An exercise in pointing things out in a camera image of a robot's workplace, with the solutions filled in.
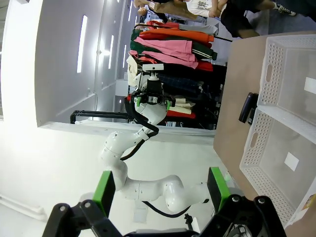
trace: sneaker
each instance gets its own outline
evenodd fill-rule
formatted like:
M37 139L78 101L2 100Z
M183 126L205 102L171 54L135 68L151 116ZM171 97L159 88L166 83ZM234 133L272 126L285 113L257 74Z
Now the sneaker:
M296 15L296 13L295 13L294 11L291 11L291 10L285 8L285 7L282 6L281 4L278 4L278 3L277 3L276 5L277 5L277 7L278 7L279 13L288 14L288 15L290 15L290 16L295 16L295 15Z

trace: black shorts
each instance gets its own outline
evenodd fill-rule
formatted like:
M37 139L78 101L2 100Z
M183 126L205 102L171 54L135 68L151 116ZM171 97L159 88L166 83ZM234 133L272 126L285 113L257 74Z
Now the black shorts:
M251 30L253 29L250 25L248 19L244 16L246 10L250 10L252 12L257 12L253 3L249 3L248 6L246 4L251 2L251 0L232 0L227 2L227 6L221 15L221 22L232 34L233 37L240 37L238 31L239 30ZM260 4L262 0L254 0L255 6Z

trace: basket handle hole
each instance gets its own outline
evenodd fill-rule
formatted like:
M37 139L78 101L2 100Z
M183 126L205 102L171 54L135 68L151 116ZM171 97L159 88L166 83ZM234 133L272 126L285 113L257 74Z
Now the basket handle hole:
M252 139L251 139L251 143L250 143L250 147L251 147L251 148L254 148L254 146L256 145L257 138L258 138L258 133L255 132L255 133L252 135Z
M266 74L266 81L270 82L271 81L271 75L272 75L272 65L269 64L267 68L267 74Z

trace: white robotic arm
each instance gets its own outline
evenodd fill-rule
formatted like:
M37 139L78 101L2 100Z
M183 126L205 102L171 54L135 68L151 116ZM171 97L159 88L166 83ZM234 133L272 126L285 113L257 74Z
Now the white robotic arm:
M157 78L156 76L151 76L148 82L150 80L157 81ZM160 196L164 196L166 204L172 212L179 212L192 204L205 202L205 200L210 199L206 183L198 184L191 188L184 188L181 179L176 175L169 175L154 181L128 178L127 165L120 160L123 153L128 148L148 140L155 133L150 128L158 131L155 125L162 121L167 113L165 103L159 103L159 101L157 103L156 98L149 98L149 100L151 103L138 103L138 100L135 99L134 102L132 97L130 102L132 106L135 106L137 113L148 119L148 122L144 122L147 125L136 133L113 132L104 144L101 159L105 169L113 173L116 191L121 191L127 199L141 201L153 201Z

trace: bolt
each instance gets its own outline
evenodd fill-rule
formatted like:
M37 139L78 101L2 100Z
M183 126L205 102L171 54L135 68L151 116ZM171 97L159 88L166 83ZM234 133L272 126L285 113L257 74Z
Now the bolt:
M233 197L232 200L233 200L233 202L238 202L239 201L239 197Z
M265 203L265 200L261 197L261 198L258 199L258 202L259 202L260 204L264 204L264 203Z

